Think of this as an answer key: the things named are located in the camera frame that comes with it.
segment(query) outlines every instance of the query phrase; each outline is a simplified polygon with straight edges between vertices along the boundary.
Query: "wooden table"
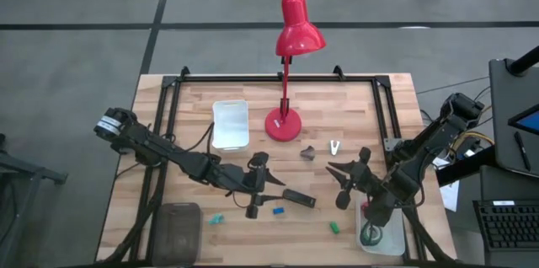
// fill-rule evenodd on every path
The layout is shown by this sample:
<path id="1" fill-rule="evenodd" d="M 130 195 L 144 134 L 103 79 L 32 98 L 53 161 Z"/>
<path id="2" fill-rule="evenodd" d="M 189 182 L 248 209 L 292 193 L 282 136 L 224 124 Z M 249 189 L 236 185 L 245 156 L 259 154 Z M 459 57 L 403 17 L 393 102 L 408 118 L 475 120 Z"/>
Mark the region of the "wooden table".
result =
<path id="1" fill-rule="evenodd" d="M 401 73 L 389 76 L 401 132 L 404 138 L 413 138 L 423 129 L 423 122 L 411 75 Z M 143 124 L 154 122 L 162 77 L 141 76 L 133 111 Z M 369 163 L 372 171 L 378 176 L 386 173 L 370 84 L 291 83 L 290 105 L 298 111 L 303 124 L 300 136 L 292 142 L 275 142 L 264 132 L 264 118 L 279 104 L 281 95 L 279 83 L 181 84 L 174 128 L 177 144 L 189 147 L 197 142 L 212 121 L 211 106 L 215 101 L 246 99 L 250 130 L 248 151 L 223 154 L 222 162 L 245 167 L 254 152 L 266 151 L 270 155 L 268 167 L 276 178 L 285 182 L 290 189 L 317 198 L 314 209 L 289 201 L 270 201 L 259 208 L 258 219 L 249 220 L 245 217 L 245 210 L 236 207 L 231 197 L 224 197 L 224 190 L 189 180 L 171 163 L 163 203 L 196 202 L 203 211 L 202 244 L 197 264 L 367 265 L 401 262 L 400 257 L 373 255 L 356 246 L 354 200 L 346 211 L 335 206 L 339 184 L 325 169 L 328 161 L 345 163 L 357 160 L 361 147 L 369 147 L 372 151 Z M 387 110 L 385 116 L 387 128 L 391 128 Z M 165 110 L 162 132 L 165 131 L 167 118 L 168 112 Z M 335 157 L 329 153 L 331 139 L 341 141 Z M 312 162 L 306 162 L 299 156 L 299 152 L 309 145 L 316 149 L 316 158 Z M 204 152 L 205 143 L 197 150 Z M 118 172 L 134 162 L 133 156 L 123 157 Z M 144 168 L 140 167 L 116 180 L 98 259 L 110 255 L 133 225 L 143 174 Z M 264 193 L 280 195 L 283 189 L 267 184 Z M 451 232 L 432 169 L 426 173 L 424 189 L 426 201 L 418 209 L 419 217 L 440 247 L 455 258 Z M 237 194 L 237 201 L 247 204 L 248 197 Z M 272 209 L 277 206 L 283 206 L 285 214 L 275 216 Z M 208 221 L 216 213 L 222 213 L 225 222 L 209 225 Z M 332 221 L 339 225 L 341 233 L 332 233 L 329 227 Z M 145 254 L 149 224 L 142 235 L 141 257 Z M 409 228 L 407 233 L 408 245 L 414 255 Z"/>

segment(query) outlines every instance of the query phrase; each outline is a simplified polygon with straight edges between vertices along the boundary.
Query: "black keyboard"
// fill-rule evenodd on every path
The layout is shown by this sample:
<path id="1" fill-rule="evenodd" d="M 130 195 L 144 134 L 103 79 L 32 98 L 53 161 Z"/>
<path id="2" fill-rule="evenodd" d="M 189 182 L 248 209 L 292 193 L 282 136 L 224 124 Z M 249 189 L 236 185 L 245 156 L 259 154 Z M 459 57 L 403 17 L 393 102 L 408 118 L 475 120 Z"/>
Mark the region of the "black keyboard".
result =
<path id="1" fill-rule="evenodd" d="M 539 250 L 539 200 L 473 201 L 488 251 Z"/>

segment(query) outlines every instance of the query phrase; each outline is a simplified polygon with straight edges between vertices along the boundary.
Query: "red desk lamp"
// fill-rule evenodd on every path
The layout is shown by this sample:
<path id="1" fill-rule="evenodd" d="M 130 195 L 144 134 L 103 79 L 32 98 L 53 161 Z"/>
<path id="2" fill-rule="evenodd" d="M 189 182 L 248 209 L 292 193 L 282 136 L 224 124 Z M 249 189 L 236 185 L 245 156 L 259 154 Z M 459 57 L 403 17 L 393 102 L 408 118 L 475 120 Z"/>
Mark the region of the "red desk lamp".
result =
<path id="1" fill-rule="evenodd" d="M 302 119 L 297 112 L 289 109 L 289 100 L 286 97 L 288 66 L 292 63 L 292 56 L 320 50 L 326 46 L 326 41 L 317 27 L 309 22 L 305 0 L 282 0 L 281 4 L 285 28 L 277 40 L 275 53 L 282 56 L 281 63 L 285 65 L 283 97 L 280 99 L 280 107 L 266 116 L 265 128 L 269 137 L 288 142 L 296 138 L 302 130 Z"/>

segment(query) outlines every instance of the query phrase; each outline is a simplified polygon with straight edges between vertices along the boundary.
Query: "concrete floor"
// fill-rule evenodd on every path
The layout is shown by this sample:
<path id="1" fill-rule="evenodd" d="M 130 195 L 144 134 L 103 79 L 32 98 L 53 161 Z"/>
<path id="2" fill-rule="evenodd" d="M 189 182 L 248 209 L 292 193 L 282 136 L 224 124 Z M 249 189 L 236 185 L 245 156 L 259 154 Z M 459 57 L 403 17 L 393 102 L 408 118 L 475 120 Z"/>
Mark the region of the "concrete floor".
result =
<path id="1" fill-rule="evenodd" d="M 494 22 L 539 17 L 539 0 L 307 0 L 313 21 Z M 158 0 L 0 0 L 0 24 L 107 24 L 153 21 Z M 168 0 L 164 23 L 280 22 L 280 0 Z M 488 75 L 492 58 L 536 46 L 539 28 L 323 29 L 323 51 L 293 72 L 411 72 L 418 92 Z M 162 30 L 150 73 L 277 72 L 277 29 Z M 149 30 L 0 30 L 0 131 L 13 156 L 68 172 L 44 183 L 24 232 L 16 267 L 93 261 L 118 156 L 92 132 L 110 106 L 129 108 Z M 488 80 L 418 95 L 438 115 L 451 93 L 475 96 Z M 492 136 L 488 123 L 481 127 Z M 477 178 L 461 185 L 448 214 L 466 262 L 481 261 L 471 199 Z"/>

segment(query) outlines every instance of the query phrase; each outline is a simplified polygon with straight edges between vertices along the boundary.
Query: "lamp base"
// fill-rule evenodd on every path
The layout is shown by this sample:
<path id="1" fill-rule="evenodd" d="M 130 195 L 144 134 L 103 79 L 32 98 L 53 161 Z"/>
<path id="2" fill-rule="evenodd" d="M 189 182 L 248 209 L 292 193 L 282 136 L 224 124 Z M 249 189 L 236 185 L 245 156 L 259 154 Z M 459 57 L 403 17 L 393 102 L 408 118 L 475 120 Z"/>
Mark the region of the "lamp base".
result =
<path id="1" fill-rule="evenodd" d="M 280 121 L 280 109 L 273 109 L 266 116 L 266 133 L 279 142 L 289 142 L 296 138 L 302 130 L 302 119 L 293 109 L 288 110 L 286 122 Z"/>

